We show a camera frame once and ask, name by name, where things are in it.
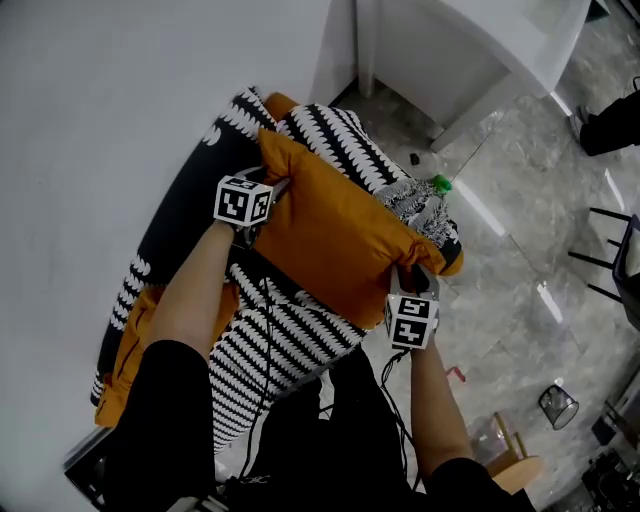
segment gray marble floor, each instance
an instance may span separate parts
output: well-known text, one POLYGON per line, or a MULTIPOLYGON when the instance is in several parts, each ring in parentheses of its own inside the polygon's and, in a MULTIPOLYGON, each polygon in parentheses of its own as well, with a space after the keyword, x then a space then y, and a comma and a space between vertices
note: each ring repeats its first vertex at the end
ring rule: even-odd
MULTIPOLYGON (((632 90, 640 50, 627 31, 618 16, 585 26, 559 88, 569 105, 587 102, 599 112, 632 90)), ((586 469, 597 449, 590 426, 640 347, 619 304, 586 288, 614 291, 610 272, 567 256, 574 248, 613 260, 606 240, 619 239, 624 224, 589 207, 640 212, 640 149, 588 158, 551 99, 519 98, 440 154, 428 149, 436 128, 389 89, 379 87, 369 100, 354 93, 340 106, 354 110, 408 172, 452 181, 447 197, 465 265, 443 280, 438 345, 445 364, 466 376, 450 382, 470 432, 501 411, 530 454, 544 459, 544 473, 527 489, 543 508, 586 469), (420 157, 416 166, 411 153, 420 157), (580 410, 556 432, 536 401, 558 379, 580 410)), ((391 352, 379 331, 365 350, 380 372, 391 352)), ((390 379, 405 418, 408 378, 403 362, 390 379)))

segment white table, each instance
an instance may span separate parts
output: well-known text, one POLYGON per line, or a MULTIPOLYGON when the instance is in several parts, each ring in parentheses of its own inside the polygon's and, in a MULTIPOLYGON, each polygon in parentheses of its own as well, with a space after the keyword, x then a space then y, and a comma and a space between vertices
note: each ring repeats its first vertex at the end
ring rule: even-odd
POLYGON ((522 93, 554 91, 591 0, 357 0, 360 91, 374 77, 444 128, 439 151, 522 93))

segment cable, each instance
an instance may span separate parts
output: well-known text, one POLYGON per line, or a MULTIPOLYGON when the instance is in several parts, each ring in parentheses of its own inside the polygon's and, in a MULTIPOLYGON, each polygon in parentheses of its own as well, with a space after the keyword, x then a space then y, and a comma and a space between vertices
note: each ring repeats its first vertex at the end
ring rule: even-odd
MULTIPOLYGON (((402 420, 402 415, 400 414, 400 411, 396 406, 396 402, 393 400, 391 393, 389 393, 389 390, 387 389, 387 380, 389 380, 389 376, 391 375, 391 370, 393 370, 393 366, 396 363, 400 362, 402 358, 406 356, 408 353, 409 353, 409 349, 406 349, 406 350, 403 350, 402 352, 398 352, 397 354, 394 354, 391 357, 391 359, 389 359, 385 367, 382 369, 382 374, 380 376, 380 389, 382 389, 384 394, 387 396, 387 399, 389 400, 391 408, 393 409, 396 423, 400 429, 400 449, 402 450, 402 470, 404 472, 405 479, 408 477, 407 451, 404 446, 405 440, 408 440, 409 443, 411 443, 411 446, 413 447, 414 451, 415 451, 415 445, 413 444, 413 437, 411 437, 411 434, 407 430, 407 427, 405 426, 404 421, 402 420)), ((416 479, 413 483, 412 490, 415 491, 418 488, 419 482, 420 482, 420 473, 418 472, 418 474, 416 475, 416 479)))
POLYGON ((244 461, 244 466, 242 466, 242 471, 240 471, 240 476, 238 480, 242 480, 244 478, 245 471, 249 466, 249 462, 251 461, 251 444, 253 441, 253 431, 256 428, 256 424, 258 423, 258 418, 260 418, 260 413, 262 412, 262 408, 264 406, 264 401, 266 396, 269 394, 269 381, 271 380, 271 341, 273 339, 271 333, 271 322, 269 322, 269 315, 271 315, 271 296, 269 295, 269 284, 267 283, 267 278, 264 278, 264 297, 267 305, 267 311, 265 319, 267 321, 267 368, 266 368, 266 376, 264 383, 264 390, 262 391, 262 396, 260 397, 260 404, 258 405, 258 409, 253 416, 253 421, 251 422, 251 428, 249 429, 249 440, 247 443, 247 458, 244 461))

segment orange fabric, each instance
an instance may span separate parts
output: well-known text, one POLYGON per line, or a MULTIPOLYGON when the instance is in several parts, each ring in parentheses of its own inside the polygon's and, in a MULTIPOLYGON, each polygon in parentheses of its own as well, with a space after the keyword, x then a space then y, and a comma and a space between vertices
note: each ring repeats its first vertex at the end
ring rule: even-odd
POLYGON ((279 92, 274 92, 267 98, 267 101, 264 102, 264 106, 267 109, 267 112, 271 114, 271 117, 278 122, 282 120, 289 110, 297 107, 298 104, 288 96, 279 92))
POLYGON ((393 263, 439 274, 438 248, 304 146, 260 130, 267 184, 290 177, 255 249, 358 327, 384 318, 393 263))
MULTIPOLYGON (((142 361, 144 339, 148 334, 149 324, 163 291, 163 288, 146 288, 133 305, 120 340, 113 373, 105 377, 104 392, 96 409, 95 422, 101 427, 115 427, 120 420, 127 404, 131 384, 142 361)), ((220 311, 213 329, 212 346, 220 338, 238 309, 238 294, 238 286, 235 284, 227 283, 222 288, 220 311)))

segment person's leg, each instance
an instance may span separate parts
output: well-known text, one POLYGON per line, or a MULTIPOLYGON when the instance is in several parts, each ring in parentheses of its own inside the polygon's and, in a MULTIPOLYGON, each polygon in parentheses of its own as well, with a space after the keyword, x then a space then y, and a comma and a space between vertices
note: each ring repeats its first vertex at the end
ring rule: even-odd
POLYGON ((329 375, 335 387, 331 426, 340 458, 336 475, 369 492, 376 485, 407 491, 396 418, 362 348, 340 360, 329 375))
POLYGON ((288 472, 315 456, 321 389, 315 379, 271 406, 250 477, 288 472))
POLYGON ((640 142, 640 93, 614 101, 599 115, 589 117, 580 130, 580 144, 589 156, 601 155, 640 142))

